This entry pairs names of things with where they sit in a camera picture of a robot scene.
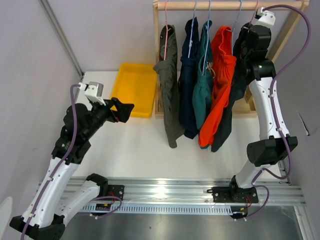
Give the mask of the black shorts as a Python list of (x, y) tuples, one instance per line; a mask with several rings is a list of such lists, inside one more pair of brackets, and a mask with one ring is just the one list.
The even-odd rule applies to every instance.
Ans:
[(212, 152), (217, 152), (231, 134), (233, 117), (232, 108), (235, 101), (240, 100), (244, 97), (246, 87), (247, 84), (245, 77), (241, 73), (239, 61), (236, 58), (236, 65), (231, 82), (228, 105), (223, 110), (222, 119), (215, 134), (214, 142), (211, 145)]

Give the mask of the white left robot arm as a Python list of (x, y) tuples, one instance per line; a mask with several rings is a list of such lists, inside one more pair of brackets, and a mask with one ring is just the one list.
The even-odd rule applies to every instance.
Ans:
[(9, 226), (33, 240), (59, 240), (69, 221), (87, 203), (105, 198), (121, 201), (111, 195), (108, 179), (90, 174), (79, 190), (59, 203), (70, 178), (91, 147), (90, 138), (105, 122), (126, 123), (134, 109), (132, 103), (122, 103), (116, 97), (98, 102), (72, 103), (63, 118), (64, 126), (51, 153), (46, 175), (27, 210), (14, 216)]

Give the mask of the blue hanger with orange shorts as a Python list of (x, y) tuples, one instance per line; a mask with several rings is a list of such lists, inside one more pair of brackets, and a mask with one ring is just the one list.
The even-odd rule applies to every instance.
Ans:
[(237, 12), (237, 16), (236, 16), (236, 19), (233, 23), (233, 26), (230, 30), (231, 32), (231, 54), (234, 55), (234, 32), (235, 32), (235, 29), (237, 27), (237, 23), (238, 23), (238, 20), (239, 20), (239, 17), (240, 17), (240, 14), (241, 14), (241, 11), (242, 11), (242, 8), (243, 8), (243, 0), (239, 0), (239, 10)]

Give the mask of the orange shorts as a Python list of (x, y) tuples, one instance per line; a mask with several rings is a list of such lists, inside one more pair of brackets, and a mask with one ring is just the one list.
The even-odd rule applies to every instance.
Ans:
[(204, 149), (214, 143), (215, 135), (222, 120), (223, 111), (229, 103), (237, 58), (232, 53), (232, 29), (221, 26), (212, 42), (212, 68), (215, 72), (211, 94), (211, 108), (200, 129), (198, 144)]

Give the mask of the pink hanger with black shorts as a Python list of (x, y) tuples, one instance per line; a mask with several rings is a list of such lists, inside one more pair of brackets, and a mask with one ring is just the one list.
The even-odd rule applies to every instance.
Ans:
[(256, 3), (255, 3), (255, 9), (254, 9), (254, 12), (253, 12), (253, 14), (252, 14), (252, 17), (251, 17), (251, 19), (250, 19), (250, 21), (249, 21), (249, 27), (252, 25), (252, 22), (253, 22), (253, 20), (254, 20), (254, 18), (255, 18), (255, 16), (256, 16), (256, 14), (257, 14), (258, 6), (259, 6), (259, 0), (257, 0)]

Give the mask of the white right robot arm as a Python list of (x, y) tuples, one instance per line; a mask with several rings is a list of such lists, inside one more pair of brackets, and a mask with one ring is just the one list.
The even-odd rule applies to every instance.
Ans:
[(248, 160), (229, 184), (228, 196), (234, 203), (244, 203), (247, 197), (257, 203), (253, 183), (298, 145), (298, 139), (290, 135), (282, 117), (274, 63), (266, 57), (270, 41), (268, 27), (248, 22), (241, 28), (233, 48), (236, 71), (253, 95), (259, 121), (259, 140), (248, 144)]

